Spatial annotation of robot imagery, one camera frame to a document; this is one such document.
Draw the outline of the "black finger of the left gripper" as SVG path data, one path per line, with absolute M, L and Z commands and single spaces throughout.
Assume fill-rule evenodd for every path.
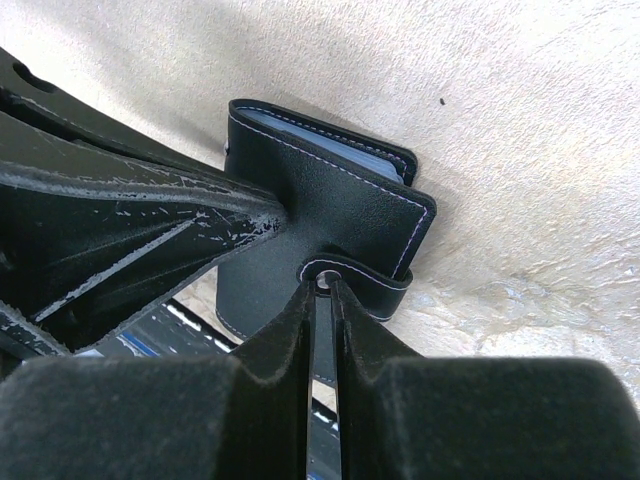
M 1 111 L 69 142 L 200 175 L 221 171 L 187 157 L 88 106 L 1 52 Z
M 96 346 L 277 234 L 273 195 L 1 118 L 1 329 L 32 353 Z

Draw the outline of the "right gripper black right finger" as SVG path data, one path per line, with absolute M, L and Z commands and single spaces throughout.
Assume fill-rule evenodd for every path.
M 331 288 L 346 479 L 635 479 L 639 418 L 605 365 L 432 358 Z

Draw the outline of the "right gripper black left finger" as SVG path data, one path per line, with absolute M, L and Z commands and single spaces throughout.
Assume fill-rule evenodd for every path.
M 5 479 L 302 479 L 315 293 L 226 355 L 40 357 L 1 385 Z

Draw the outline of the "black leather card holder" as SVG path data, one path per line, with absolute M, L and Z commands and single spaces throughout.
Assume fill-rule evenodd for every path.
M 277 236 L 221 264 L 216 312 L 246 338 L 274 318 L 298 284 L 336 272 L 374 319 L 397 310 L 410 265 L 437 212 L 413 188 L 404 148 L 257 100 L 229 105 L 226 172 L 276 196 Z

